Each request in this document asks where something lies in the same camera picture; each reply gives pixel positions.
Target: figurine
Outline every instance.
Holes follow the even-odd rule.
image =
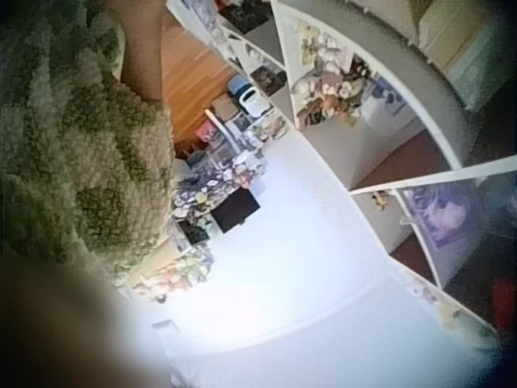
[[[379,208],[381,212],[384,212],[389,202],[389,194],[384,190],[373,192],[372,199],[375,205],[377,205],[377,208]]]

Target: white wall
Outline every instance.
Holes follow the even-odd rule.
[[[384,279],[369,224],[309,143],[290,132],[266,152],[261,209],[212,240],[206,284],[150,313],[172,318],[171,354],[227,351],[298,330]]]
[[[307,141],[267,150],[262,208],[212,241],[209,280],[175,293],[171,360],[199,388],[454,388],[490,365],[388,275],[354,202]]]
[[[175,363],[199,388],[464,388],[493,360],[446,335],[388,281],[307,330]]]

